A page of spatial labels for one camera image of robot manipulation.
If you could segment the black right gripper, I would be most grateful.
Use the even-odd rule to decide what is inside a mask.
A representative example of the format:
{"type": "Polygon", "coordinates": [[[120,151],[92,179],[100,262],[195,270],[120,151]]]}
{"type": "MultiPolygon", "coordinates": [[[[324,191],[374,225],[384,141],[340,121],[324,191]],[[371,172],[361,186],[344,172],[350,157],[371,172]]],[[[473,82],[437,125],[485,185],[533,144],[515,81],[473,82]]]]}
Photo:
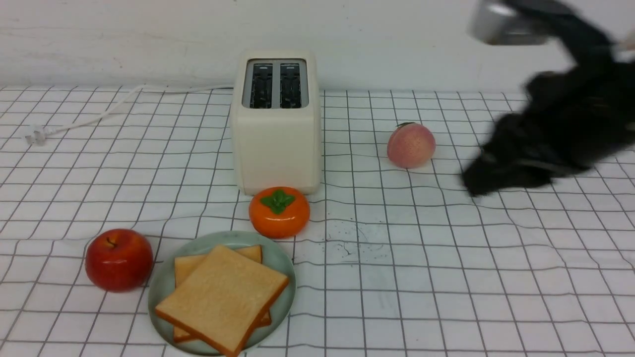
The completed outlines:
{"type": "Polygon", "coordinates": [[[521,115],[502,116],[460,174],[472,197],[535,189],[578,174],[626,147],[626,71],[541,72],[521,115]]]}

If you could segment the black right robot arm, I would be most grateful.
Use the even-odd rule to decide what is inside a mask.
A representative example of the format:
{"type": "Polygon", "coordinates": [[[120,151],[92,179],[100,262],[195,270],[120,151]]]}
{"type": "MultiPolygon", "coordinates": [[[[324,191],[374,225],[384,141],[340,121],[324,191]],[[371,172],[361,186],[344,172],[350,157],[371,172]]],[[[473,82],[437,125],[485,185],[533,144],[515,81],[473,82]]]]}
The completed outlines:
{"type": "Polygon", "coordinates": [[[462,171],[470,196],[546,186],[633,146],[633,62],[541,72],[524,88],[528,104],[495,121],[479,155],[462,171]]]}

